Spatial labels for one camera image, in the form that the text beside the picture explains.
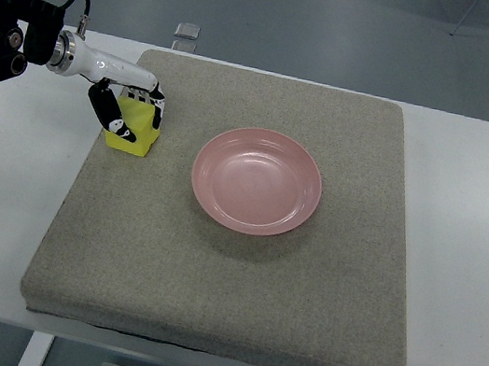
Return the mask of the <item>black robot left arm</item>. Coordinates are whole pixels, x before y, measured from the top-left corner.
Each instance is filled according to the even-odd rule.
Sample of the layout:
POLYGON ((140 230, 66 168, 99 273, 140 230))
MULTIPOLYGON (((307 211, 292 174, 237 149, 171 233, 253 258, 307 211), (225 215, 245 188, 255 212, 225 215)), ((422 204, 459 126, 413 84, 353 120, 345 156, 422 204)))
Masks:
MULTIPOLYGON (((54 6, 43 0, 0 0, 0 82, 20 76, 27 64, 65 70, 73 63, 75 40, 63 31, 64 14, 76 0, 54 6)), ((84 0, 77 35, 85 36, 91 0, 84 0)))

